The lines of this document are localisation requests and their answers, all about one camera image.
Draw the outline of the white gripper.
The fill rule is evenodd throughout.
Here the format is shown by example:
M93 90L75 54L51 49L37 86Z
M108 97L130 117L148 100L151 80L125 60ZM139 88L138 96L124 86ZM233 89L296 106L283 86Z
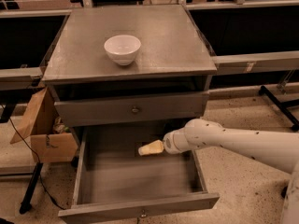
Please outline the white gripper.
M187 139L182 129L167 133L163 142L161 140L153 141L138 149L140 156L160 154L163 151L169 154L179 154L187 150Z

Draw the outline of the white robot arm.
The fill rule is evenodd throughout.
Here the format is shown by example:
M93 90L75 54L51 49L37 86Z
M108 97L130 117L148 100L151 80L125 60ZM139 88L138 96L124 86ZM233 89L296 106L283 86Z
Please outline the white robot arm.
M290 174L280 224L299 224L299 133L229 129L192 119L161 140L140 147L138 153L179 154L204 147L223 147Z

